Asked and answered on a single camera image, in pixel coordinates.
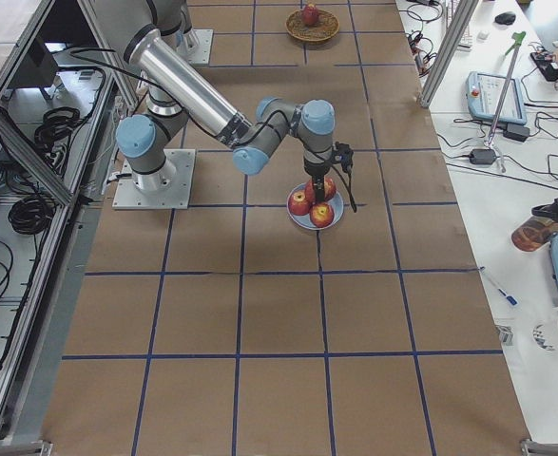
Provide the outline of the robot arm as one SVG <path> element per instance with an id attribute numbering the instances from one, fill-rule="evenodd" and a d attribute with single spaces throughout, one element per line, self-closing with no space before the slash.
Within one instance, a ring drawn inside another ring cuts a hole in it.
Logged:
<path id="1" fill-rule="evenodd" d="M 304 146 L 304 169 L 316 201 L 327 199 L 324 178 L 334 151 L 335 129 L 335 111 L 329 102 L 295 104 L 265 98 L 250 123 L 187 62 L 195 38 L 186 2 L 94 1 L 91 6 L 107 47 L 125 64 L 143 70 L 167 102 L 232 149 L 233 163 L 243 174 L 258 174 L 290 135 Z"/>
<path id="2" fill-rule="evenodd" d="M 191 54 L 199 40 L 193 30 L 189 8 L 185 0 L 147 0 L 152 24 L 161 37 L 182 56 Z"/>

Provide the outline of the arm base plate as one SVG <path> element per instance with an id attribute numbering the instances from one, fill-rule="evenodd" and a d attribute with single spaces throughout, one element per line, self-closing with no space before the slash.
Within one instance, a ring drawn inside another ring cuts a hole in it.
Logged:
<path id="1" fill-rule="evenodd" d="M 195 149 L 164 150 L 165 163 L 154 174 L 133 171 L 125 161 L 117 181 L 112 207 L 116 210 L 186 210 L 189 206 Z"/>
<path id="2" fill-rule="evenodd" d="M 181 35 L 177 51 L 191 66 L 208 66 L 213 43 L 213 29 L 193 28 Z"/>

